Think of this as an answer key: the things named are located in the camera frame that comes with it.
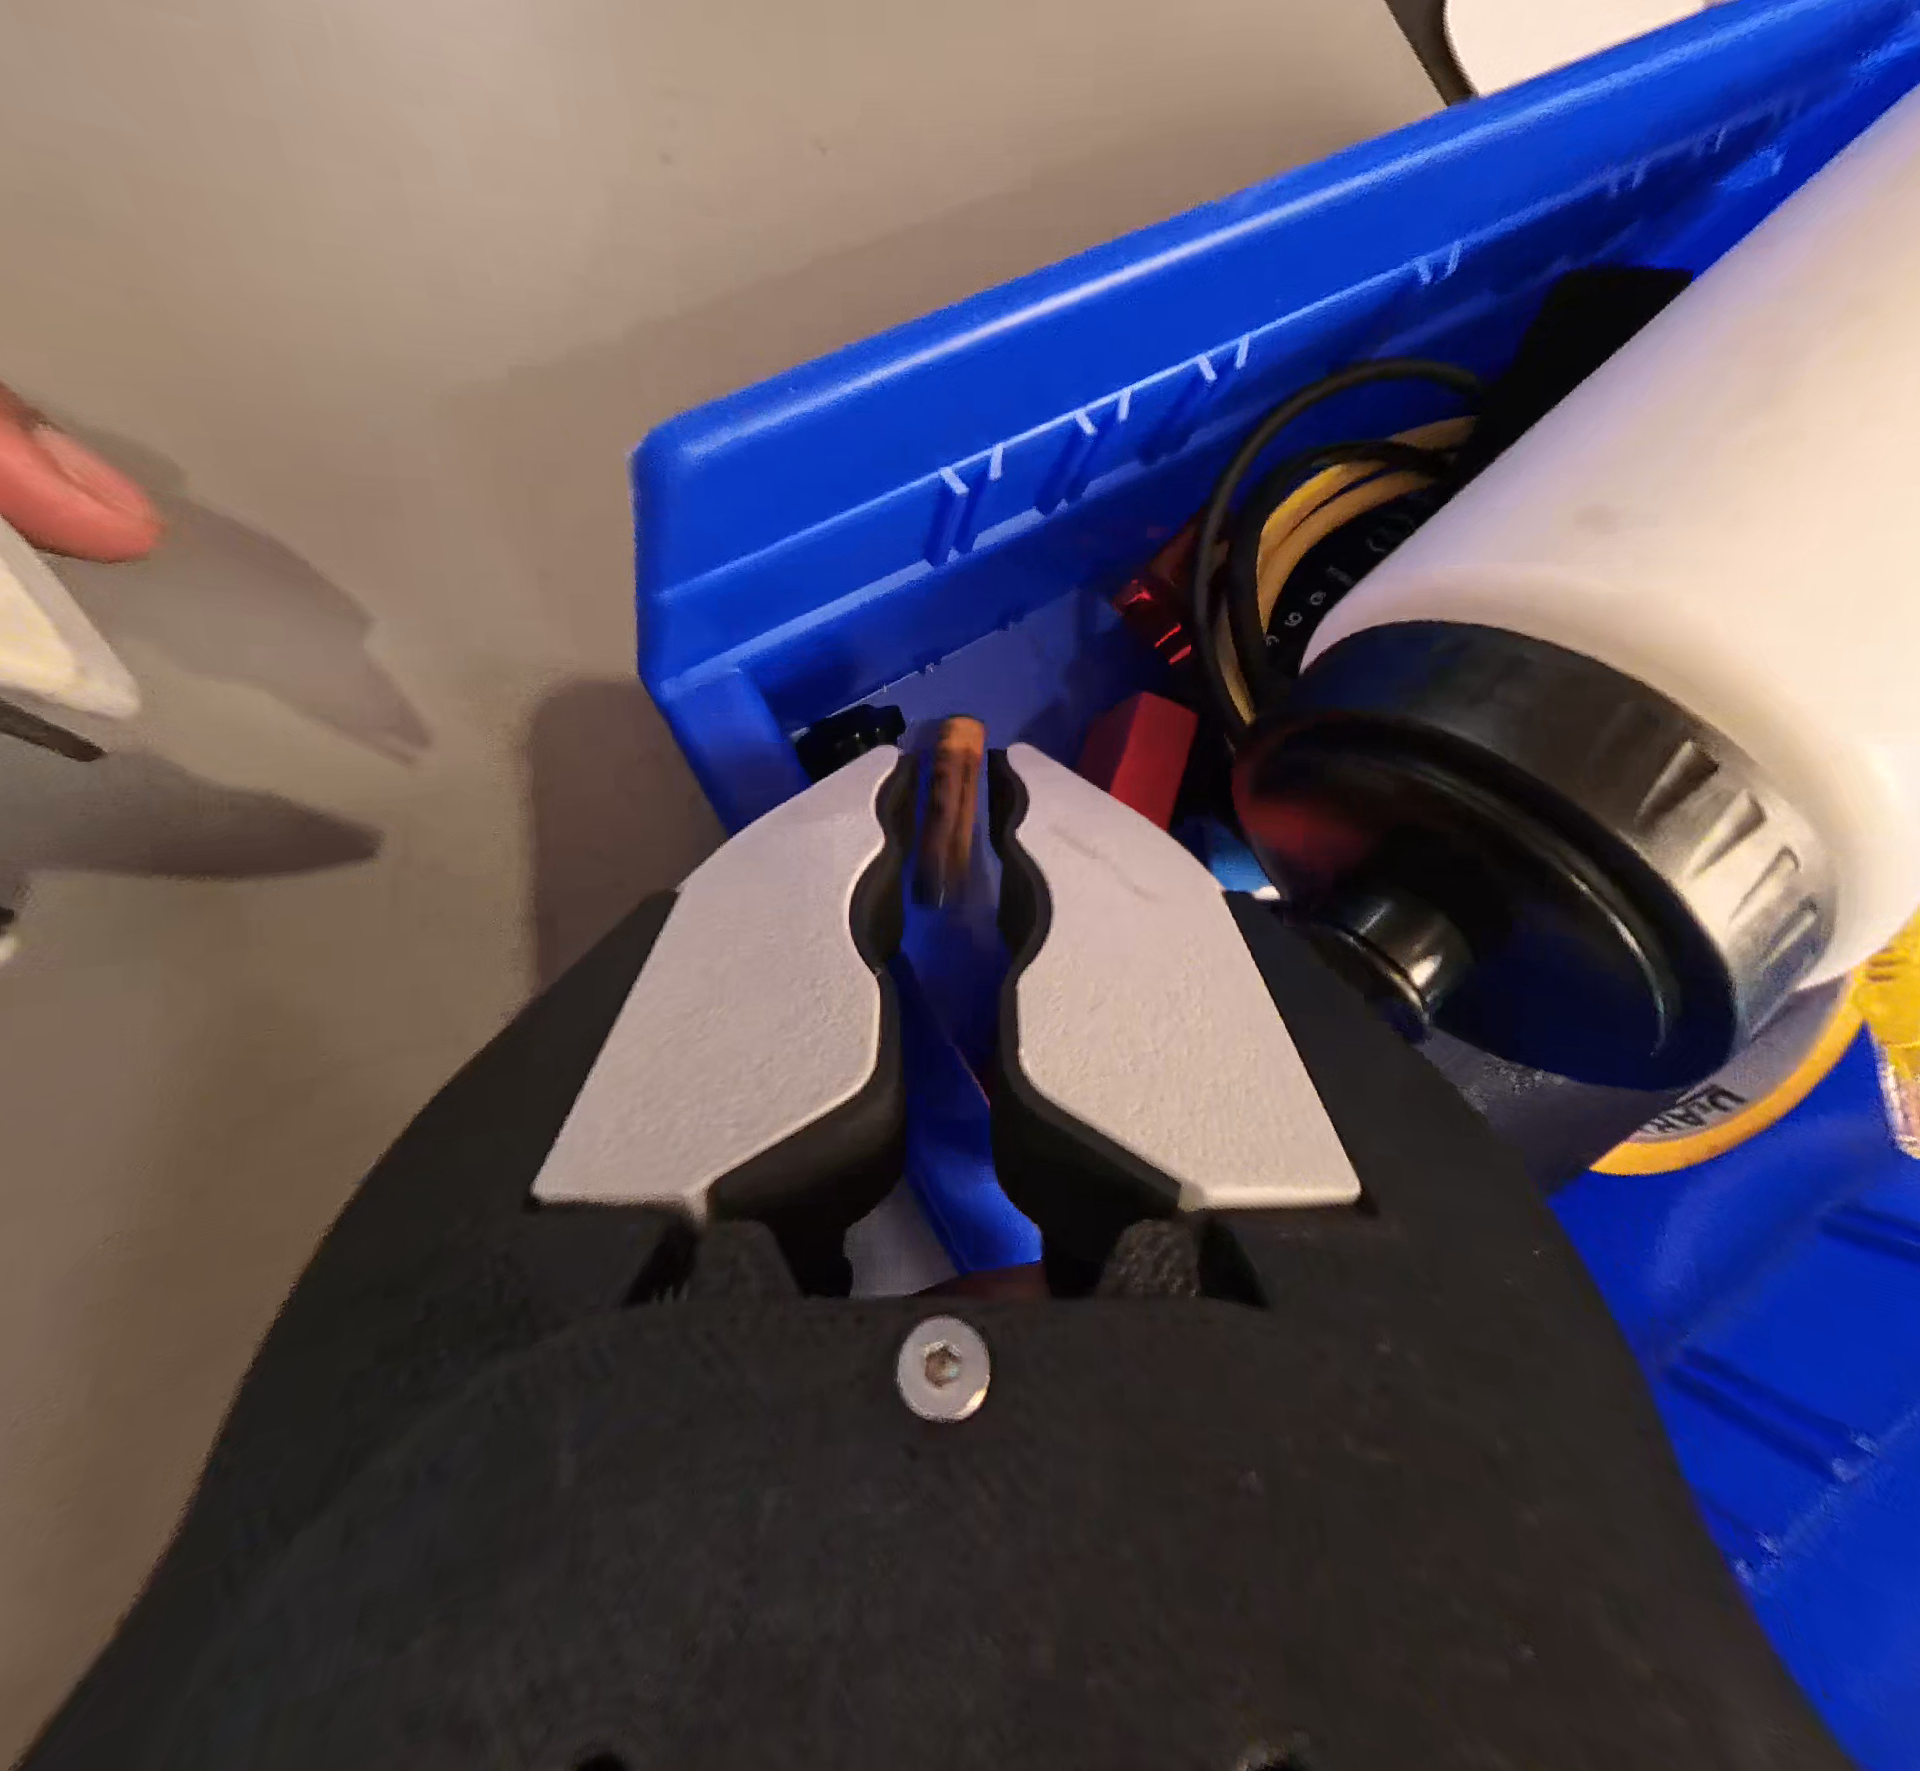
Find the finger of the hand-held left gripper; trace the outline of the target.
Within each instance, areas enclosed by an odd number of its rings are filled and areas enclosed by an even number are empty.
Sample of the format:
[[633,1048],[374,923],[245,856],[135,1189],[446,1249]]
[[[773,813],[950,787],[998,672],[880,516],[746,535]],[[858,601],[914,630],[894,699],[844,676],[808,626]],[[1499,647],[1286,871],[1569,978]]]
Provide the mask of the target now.
[[21,536],[1,524],[1,737],[92,763],[105,755],[67,718],[126,722],[140,689],[80,603]]

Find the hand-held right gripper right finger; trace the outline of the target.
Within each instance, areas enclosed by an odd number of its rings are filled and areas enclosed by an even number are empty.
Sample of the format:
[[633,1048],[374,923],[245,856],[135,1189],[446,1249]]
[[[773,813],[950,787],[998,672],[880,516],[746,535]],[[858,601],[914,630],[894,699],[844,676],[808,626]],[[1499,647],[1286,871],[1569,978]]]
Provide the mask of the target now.
[[995,1181],[1038,1294],[1265,1299],[1284,1241],[1364,1238],[1364,1192],[1219,890],[1185,846],[1029,745],[993,750]]

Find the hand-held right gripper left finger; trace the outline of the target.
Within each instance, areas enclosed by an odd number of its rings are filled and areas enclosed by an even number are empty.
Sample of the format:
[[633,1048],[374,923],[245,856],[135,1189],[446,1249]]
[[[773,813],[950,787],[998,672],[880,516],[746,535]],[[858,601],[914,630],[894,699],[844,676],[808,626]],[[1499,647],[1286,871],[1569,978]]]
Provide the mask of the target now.
[[876,747],[744,825],[673,892],[540,1170],[540,1207],[753,1221],[843,1295],[846,1230],[899,1183],[891,961],[915,759]]

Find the copper AA battery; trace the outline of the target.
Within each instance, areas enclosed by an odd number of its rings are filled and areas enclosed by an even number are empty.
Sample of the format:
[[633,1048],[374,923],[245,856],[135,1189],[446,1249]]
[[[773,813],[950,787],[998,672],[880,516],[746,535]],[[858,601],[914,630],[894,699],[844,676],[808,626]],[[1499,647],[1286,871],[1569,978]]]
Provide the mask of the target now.
[[970,883],[987,726],[970,714],[949,714],[930,731],[921,761],[921,802],[914,860],[914,897],[946,910]]

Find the blue plastic bin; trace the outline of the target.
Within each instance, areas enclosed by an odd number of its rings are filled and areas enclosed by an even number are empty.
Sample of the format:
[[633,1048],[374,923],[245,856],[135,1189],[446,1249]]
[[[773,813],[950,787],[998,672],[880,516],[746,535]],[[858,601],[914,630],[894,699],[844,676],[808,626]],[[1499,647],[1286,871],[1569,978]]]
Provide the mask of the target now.
[[[1899,95],[1915,0],[1740,0],[658,423],[639,671],[741,828],[897,706],[1077,756],[1163,676],[1108,592],[1272,403],[1375,356],[1548,401]],[[1876,1044],[1736,1150],[1555,1199],[1748,1603],[1915,1767],[1915,1158]]]

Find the person's left hand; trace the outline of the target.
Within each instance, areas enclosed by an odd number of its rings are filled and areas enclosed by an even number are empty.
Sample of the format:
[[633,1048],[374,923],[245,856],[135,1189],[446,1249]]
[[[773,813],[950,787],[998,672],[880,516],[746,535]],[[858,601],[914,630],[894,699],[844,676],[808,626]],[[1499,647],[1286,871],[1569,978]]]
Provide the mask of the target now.
[[88,562],[153,555],[162,519],[149,496],[1,388],[1,517],[41,552]]

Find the long red box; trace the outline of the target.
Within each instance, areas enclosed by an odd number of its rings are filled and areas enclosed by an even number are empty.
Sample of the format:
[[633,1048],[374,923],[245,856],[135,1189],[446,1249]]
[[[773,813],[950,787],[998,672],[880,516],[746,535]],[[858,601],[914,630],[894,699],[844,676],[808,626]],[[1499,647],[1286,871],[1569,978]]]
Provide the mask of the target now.
[[1135,692],[1101,711],[1074,770],[1163,832],[1172,828],[1200,718],[1193,707]]

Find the white bottle with black cap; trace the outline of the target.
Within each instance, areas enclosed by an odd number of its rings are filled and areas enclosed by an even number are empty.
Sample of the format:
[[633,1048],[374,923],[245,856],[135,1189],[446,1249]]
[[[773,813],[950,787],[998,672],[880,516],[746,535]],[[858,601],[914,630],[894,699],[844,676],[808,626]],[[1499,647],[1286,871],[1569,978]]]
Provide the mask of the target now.
[[1917,899],[1905,93],[1340,600],[1242,745],[1295,921],[1417,1030],[1715,1071]]

